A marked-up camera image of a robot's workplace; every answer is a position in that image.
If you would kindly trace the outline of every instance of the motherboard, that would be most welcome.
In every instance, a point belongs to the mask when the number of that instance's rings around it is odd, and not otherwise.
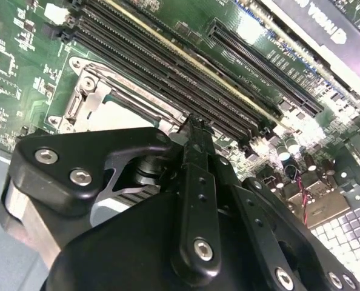
[[[38,130],[170,134],[196,112],[239,179],[271,167],[289,182],[287,140],[302,172],[304,155],[333,160],[360,131],[360,105],[246,2],[0,1],[0,149]],[[360,29],[360,1],[334,5]]]
[[[0,0],[0,150],[134,127],[181,144],[195,113],[241,181],[263,180],[321,236],[360,207],[360,71],[345,73],[360,47],[326,46],[346,27],[360,42],[360,0]]]

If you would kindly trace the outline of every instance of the screw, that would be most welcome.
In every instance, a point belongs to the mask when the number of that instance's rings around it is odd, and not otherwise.
[[[84,77],[81,83],[82,89],[92,91],[95,88],[95,82],[90,77]]]
[[[254,181],[254,186],[255,186],[257,189],[259,189],[259,190],[262,189],[262,185],[261,185],[261,183],[258,182],[258,181]]]
[[[195,249],[195,253],[200,259],[203,261],[211,261],[213,252],[207,241],[204,241],[203,239],[197,239],[193,243],[193,247]]]
[[[283,286],[283,288],[289,291],[293,290],[295,286],[293,280],[283,268],[278,267],[276,269],[276,277],[280,284]]]
[[[37,162],[41,164],[54,164],[59,159],[58,154],[50,149],[41,149],[35,152]]]
[[[88,171],[82,169],[72,171],[70,180],[79,186],[87,186],[93,181]]]
[[[221,160],[223,165],[225,165],[225,166],[228,165],[228,160],[226,158],[224,158],[223,156],[220,157],[220,160]]]
[[[338,289],[342,289],[343,288],[343,284],[340,281],[340,279],[338,278],[338,276],[336,276],[334,273],[329,272],[328,276],[330,277],[330,281],[331,283]]]
[[[351,280],[351,278],[349,276],[347,276],[346,274],[343,274],[343,279],[344,281],[347,282],[347,284],[352,288],[352,289],[356,289],[356,285],[355,283]]]

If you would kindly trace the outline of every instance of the silver metal part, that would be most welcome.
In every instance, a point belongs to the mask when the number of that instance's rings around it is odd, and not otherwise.
[[[277,280],[280,282],[280,284],[286,290],[291,291],[295,287],[292,278],[289,276],[289,274],[284,269],[278,267],[276,269],[276,277],[277,277]]]
[[[330,278],[331,283],[338,289],[342,289],[343,288],[343,284],[340,281],[340,279],[338,278],[338,276],[336,276],[333,272],[329,272],[328,273],[328,277]]]
[[[352,289],[356,289],[356,285],[355,283],[351,280],[351,278],[349,276],[347,276],[346,274],[343,274],[343,279],[344,281],[346,281],[346,283],[352,288]]]
[[[114,104],[130,114],[148,118],[167,135],[176,132],[188,113],[176,109],[163,96],[155,96],[149,88],[130,81],[104,64],[73,56],[69,59],[71,69],[79,75],[64,116],[49,116],[48,122],[60,133],[86,132],[88,130],[106,130],[129,128],[119,118],[112,124],[108,119],[98,122],[99,128],[92,129],[95,118],[101,117],[101,110]]]
[[[261,183],[258,182],[258,181],[254,181],[254,186],[255,186],[257,189],[259,189],[259,190],[262,189],[262,185],[261,185]]]
[[[70,180],[78,186],[87,186],[93,180],[88,171],[76,169],[70,173]]]
[[[204,241],[203,239],[197,239],[193,243],[193,247],[195,248],[195,253],[200,259],[203,261],[211,261],[213,257],[213,251],[207,241]]]
[[[92,91],[95,89],[95,82],[91,77],[84,77],[81,82],[81,88],[85,91]]]
[[[225,157],[223,157],[223,156],[220,157],[220,160],[221,160],[222,164],[223,164],[223,165],[226,165],[226,166],[230,163],[230,162],[229,162]]]
[[[91,228],[88,215],[79,218],[60,216],[23,194],[11,181],[4,204],[21,222],[15,228],[3,224],[5,231],[39,252],[48,268],[67,243]]]
[[[36,151],[35,158],[36,158],[37,162],[40,162],[41,164],[47,164],[47,165],[54,164],[59,159],[58,154],[50,149],[40,149],[40,150]]]

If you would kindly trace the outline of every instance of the pcie slot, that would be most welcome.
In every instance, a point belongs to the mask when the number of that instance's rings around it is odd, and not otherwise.
[[[142,83],[146,84],[151,89],[156,90],[165,98],[174,100],[179,105],[181,105],[184,110],[189,112],[198,112],[209,120],[213,121],[214,127],[216,127],[216,129],[219,131],[224,132],[228,137],[238,139],[239,137],[243,136],[242,132],[232,126],[229,126],[228,121],[226,121],[224,118],[221,118],[219,112],[207,109],[195,100],[187,99],[185,96],[182,96],[178,91],[168,86],[166,83],[153,78],[149,72],[141,70],[140,66],[127,61],[120,55],[114,54],[114,52],[111,50],[103,49],[103,47],[100,47],[103,44],[101,44],[101,42],[98,41],[98,39],[96,39],[94,36],[77,31],[75,32],[74,39],[82,45],[86,46],[92,52],[96,53],[99,57],[102,57],[103,59],[111,62],[117,69],[121,69],[129,76],[137,76]]]
[[[229,92],[218,86],[214,81],[200,74],[191,66],[187,66],[181,59],[174,58],[172,53],[167,52],[155,40],[148,37],[138,27],[134,26],[123,18],[122,15],[117,14],[106,3],[97,0],[90,1],[82,7],[82,11],[86,12],[92,18],[95,18],[103,23],[105,26],[114,29],[117,33],[125,37],[125,41],[133,41],[140,48],[150,51],[152,54],[159,56],[161,60],[166,62],[170,68],[182,76],[186,76],[192,80],[198,80],[198,87],[205,90],[216,102],[229,107],[231,111],[241,118],[248,118],[252,122],[257,123],[263,120],[263,117],[255,110],[249,108],[246,104],[235,98]]]
[[[209,37],[217,45],[235,56],[238,61],[251,67],[254,72],[268,80],[277,91],[310,116],[315,117],[324,110],[323,106],[308,92],[298,86],[293,80],[284,76],[280,69],[219,21],[215,21],[213,24]]]
[[[85,19],[82,21],[79,27],[83,31],[95,32],[95,36],[97,38],[105,41],[105,43],[109,46],[116,48],[117,53],[124,55],[128,59],[134,61],[138,60],[139,65],[146,71],[153,73],[155,78],[165,80],[165,82],[168,82],[171,86],[178,89],[180,92],[183,92],[185,96],[192,96],[193,98],[197,97],[204,107],[215,109],[216,112],[220,111],[218,114],[224,113],[221,111],[221,106],[214,102],[214,100],[212,100],[209,96],[203,95],[203,92],[198,90],[197,87],[190,85],[186,80],[176,76],[175,74],[167,72],[167,68],[165,68],[165,66],[158,60],[154,58],[148,58],[134,46],[129,46],[123,40],[117,38],[116,34],[108,33],[108,31],[104,30],[104,27],[101,27],[100,23],[88,22]],[[243,126],[246,124],[245,121],[240,121],[231,115],[227,115],[227,121],[237,129],[243,128]],[[252,126],[250,123],[247,123],[246,125],[247,127]]]

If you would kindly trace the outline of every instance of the green circuit board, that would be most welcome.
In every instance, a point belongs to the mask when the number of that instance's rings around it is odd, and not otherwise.
[[[0,149],[11,152],[16,137],[22,127],[29,132],[40,128],[56,133],[47,123],[49,115],[61,116],[75,86],[78,76],[68,65],[71,56],[100,60],[86,48],[70,42],[63,44],[49,40],[42,33],[42,24],[49,20],[44,16],[47,3],[62,5],[61,0],[3,0],[0,1]],[[222,48],[208,40],[208,30],[214,19],[235,30],[248,43],[261,52],[270,62],[305,88],[319,102],[330,91],[327,83],[308,68],[299,56],[289,50],[282,40],[277,39],[257,20],[237,3],[230,0],[133,0],[133,2],[161,21],[189,43],[224,64],[234,74],[241,77],[253,90],[270,99],[281,100],[281,94],[271,84],[260,78],[248,68],[233,60]],[[309,137],[307,146],[335,145],[358,127],[358,114],[352,110],[351,120],[340,121],[335,118],[335,109],[322,102],[325,110],[316,117],[320,129],[328,135],[324,138]],[[295,118],[296,113],[288,113],[288,123],[307,129],[309,118]],[[259,167],[268,157],[256,162],[246,161],[235,148],[235,141],[217,136],[216,142],[224,147],[233,147],[228,158],[235,161],[239,175],[245,176]],[[327,150],[319,152],[325,155]]]

